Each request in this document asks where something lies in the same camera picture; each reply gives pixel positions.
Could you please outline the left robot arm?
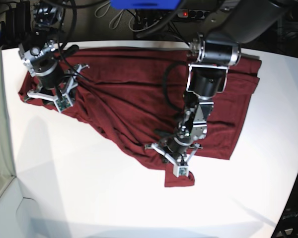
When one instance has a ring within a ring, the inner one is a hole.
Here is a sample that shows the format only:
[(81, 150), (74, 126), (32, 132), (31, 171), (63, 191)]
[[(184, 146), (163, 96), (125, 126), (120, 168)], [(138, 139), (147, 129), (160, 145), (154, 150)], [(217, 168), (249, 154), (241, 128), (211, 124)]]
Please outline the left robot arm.
[(177, 126), (171, 134), (158, 131), (160, 141), (145, 145), (172, 164), (174, 176), (189, 175), (188, 162), (201, 148), (198, 140), (207, 135), (213, 97), (224, 91), (229, 68), (240, 60), (241, 44), (260, 36), (294, 4), (293, 0), (223, 0), (218, 10), (226, 14), (225, 19), (192, 41), (194, 61), (187, 64), (184, 106), (179, 109)]

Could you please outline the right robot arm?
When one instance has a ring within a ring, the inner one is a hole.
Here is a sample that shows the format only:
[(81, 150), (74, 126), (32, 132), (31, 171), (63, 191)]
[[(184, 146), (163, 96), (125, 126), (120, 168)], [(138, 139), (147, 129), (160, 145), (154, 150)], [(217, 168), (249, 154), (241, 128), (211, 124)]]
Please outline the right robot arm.
[(79, 51), (78, 45), (65, 49), (59, 43), (59, 35), (65, 17), (65, 10), (47, 2), (39, 1), (34, 6), (33, 32), (19, 44), (19, 56), (31, 77), (37, 79), (35, 89), (30, 89), (24, 101), (40, 99), (53, 105), (62, 113), (73, 107), (78, 87), (77, 78), (87, 64), (71, 65), (66, 59)]

